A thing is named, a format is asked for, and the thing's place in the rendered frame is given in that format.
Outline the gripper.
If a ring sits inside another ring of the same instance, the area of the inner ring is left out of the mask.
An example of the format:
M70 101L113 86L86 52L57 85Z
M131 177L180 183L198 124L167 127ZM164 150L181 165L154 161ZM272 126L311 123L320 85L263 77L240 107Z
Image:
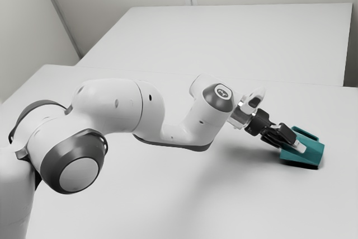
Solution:
M284 123L276 125L269 119L269 113L258 109L244 130L252 135L261 135L261 140L275 148L291 148L299 153L306 151L306 146L299 142L296 134Z

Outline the teal faceted mug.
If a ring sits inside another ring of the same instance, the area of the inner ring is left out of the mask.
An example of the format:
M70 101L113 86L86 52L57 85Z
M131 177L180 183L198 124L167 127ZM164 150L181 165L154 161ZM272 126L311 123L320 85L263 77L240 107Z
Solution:
M297 126L291 127L291 130L296 135L295 142L281 146L280 159L291 165L317 169L323 156L324 144L317 136Z

